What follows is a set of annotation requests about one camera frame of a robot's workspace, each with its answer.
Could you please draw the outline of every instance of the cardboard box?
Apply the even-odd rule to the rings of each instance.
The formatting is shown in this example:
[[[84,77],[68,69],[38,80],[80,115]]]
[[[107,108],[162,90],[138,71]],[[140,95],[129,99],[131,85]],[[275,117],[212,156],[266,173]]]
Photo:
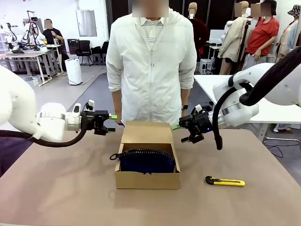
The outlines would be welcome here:
[[[173,134],[168,123],[127,121],[119,153],[134,148],[168,152],[176,163],[174,173],[143,174],[121,171],[118,160],[115,168],[117,189],[179,189],[181,187],[180,167],[174,149]]]

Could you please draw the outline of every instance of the box cutter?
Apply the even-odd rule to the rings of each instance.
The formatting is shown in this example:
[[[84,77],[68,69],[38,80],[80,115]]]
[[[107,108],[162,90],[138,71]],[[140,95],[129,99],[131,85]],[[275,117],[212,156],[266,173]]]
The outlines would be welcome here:
[[[217,179],[211,176],[207,176],[205,180],[210,185],[245,186],[245,182],[243,180]]]

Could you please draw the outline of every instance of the blue pouch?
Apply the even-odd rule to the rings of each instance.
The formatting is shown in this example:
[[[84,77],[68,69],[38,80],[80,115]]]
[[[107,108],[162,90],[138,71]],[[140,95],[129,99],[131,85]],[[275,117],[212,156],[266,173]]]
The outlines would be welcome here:
[[[175,160],[164,151],[136,148],[113,154],[110,160],[120,160],[121,171],[138,173],[173,173]]]

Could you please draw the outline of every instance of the red t-shirt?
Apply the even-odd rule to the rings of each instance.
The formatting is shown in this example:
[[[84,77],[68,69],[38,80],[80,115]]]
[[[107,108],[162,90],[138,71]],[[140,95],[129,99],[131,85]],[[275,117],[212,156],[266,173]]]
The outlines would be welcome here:
[[[266,24],[263,23],[264,20],[258,22],[257,26],[253,30],[248,47],[246,48],[247,53],[255,53],[260,46],[270,40],[272,37],[278,35],[279,31],[279,21],[275,18],[271,18]],[[261,51],[261,55],[269,54],[271,46],[264,48]]]

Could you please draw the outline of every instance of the beige jacket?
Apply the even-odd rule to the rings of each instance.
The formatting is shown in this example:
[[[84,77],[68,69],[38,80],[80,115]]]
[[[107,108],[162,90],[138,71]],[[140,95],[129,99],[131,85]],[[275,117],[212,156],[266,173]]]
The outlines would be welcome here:
[[[242,36],[245,31],[245,22],[244,19],[247,17],[247,14],[242,15],[242,17],[237,18],[233,21],[232,26],[226,33],[224,42],[220,49],[218,55],[219,58],[230,58],[233,62],[237,62],[238,53],[240,49],[240,44],[242,41]]]
[[[277,57],[284,58],[289,53],[289,50],[293,47],[293,40],[296,35],[297,25],[298,25],[298,20],[293,22],[284,30],[277,44],[277,46],[280,45]]]

